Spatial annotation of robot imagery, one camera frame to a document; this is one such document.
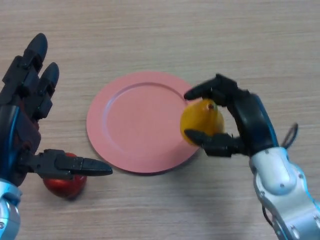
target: apple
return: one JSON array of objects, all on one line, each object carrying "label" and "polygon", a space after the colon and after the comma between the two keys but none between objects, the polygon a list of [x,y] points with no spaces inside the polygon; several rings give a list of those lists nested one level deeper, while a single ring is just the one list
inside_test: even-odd
[{"label": "apple", "polygon": [[[66,153],[69,157],[76,157],[73,153]],[[63,199],[75,199],[84,189],[87,176],[75,175],[72,180],[44,178],[45,187],[55,196]]]}]

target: cable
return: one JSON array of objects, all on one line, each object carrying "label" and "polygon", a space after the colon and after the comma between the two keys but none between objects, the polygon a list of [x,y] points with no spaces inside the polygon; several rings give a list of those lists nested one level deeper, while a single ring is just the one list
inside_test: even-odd
[{"label": "cable", "polygon": [[298,135],[298,130],[299,130],[299,125],[298,123],[294,123],[291,128],[289,129],[288,133],[286,134],[281,146],[285,149],[288,149],[291,147],[291,145],[294,143],[294,141],[297,138]]},{"label": "cable", "polygon": [[274,227],[272,221],[270,220],[270,218],[267,215],[266,208],[264,206],[262,206],[262,213],[263,213],[265,220],[268,222],[268,224],[270,224],[271,227]]}]

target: robotic arm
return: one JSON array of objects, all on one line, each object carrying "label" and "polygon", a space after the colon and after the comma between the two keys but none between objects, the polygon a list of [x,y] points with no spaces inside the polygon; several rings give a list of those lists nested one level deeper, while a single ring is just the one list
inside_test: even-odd
[{"label": "robotic arm", "polygon": [[[233,116],[238,137],[228,133],[208,136],[187,129],[185,134],[208,156],[249,157],[254,176],[253,186],[262,204],[263,215],[279,240],[320,240],[320,205],[308,191],[303,170],[292,163],[287,149],[297,135],[298,124],[279,145],[274,127],[260,98],[238,88],[237,83],[223,75],[189,90],[184,98],[209,98],[218,106],[227,107]],[[272,220],[266,214],[271,213]]]},{"label": "robotic arm", "polygon": [[27,173],[41,178],[72,179],[74,175],[106,176],[113,173],[105,162],[69,157],[63,150],[47,149],[35,155],[40,141],[39,120],[52,107],[51,97],[59,68],[51,63],[39,78],[48,42],[35,36],[23,56],[16,56],[6,72],[0,92],[0,240],[14,240],[20,228],[19,186]]}]

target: plate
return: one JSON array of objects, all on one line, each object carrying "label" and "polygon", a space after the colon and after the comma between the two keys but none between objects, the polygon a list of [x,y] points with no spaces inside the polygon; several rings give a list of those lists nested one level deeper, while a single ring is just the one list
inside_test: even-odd
[{"label": "plate", "polygon": [[135,72],[107,84],[86,120],[88,138],[109,164],[137,174],[156,174],[187,161],[198,149],[180,133],[191,86],[165,72]]}]

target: wooden table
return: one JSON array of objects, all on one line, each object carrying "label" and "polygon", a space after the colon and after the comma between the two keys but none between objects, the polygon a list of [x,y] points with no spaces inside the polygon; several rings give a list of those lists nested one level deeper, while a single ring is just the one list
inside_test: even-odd
[{"label": "wooden table", "polygon": [[[60,79],[40,122],[39,151],[97,158],[86,115],[109,81],[143,70],[193,85],[224,74],[262,98],[279,141],[300,124],[289,151],[320,199],[319,0],[2,0],[0,71],[44,33],[45,66]],[[226,127],[236,125],[224,111]],[[275,240],[253,189],[248,159],[208,158],[160,176],[115,171],[90,178],[75,202],[29,174],[18,240]]]}]

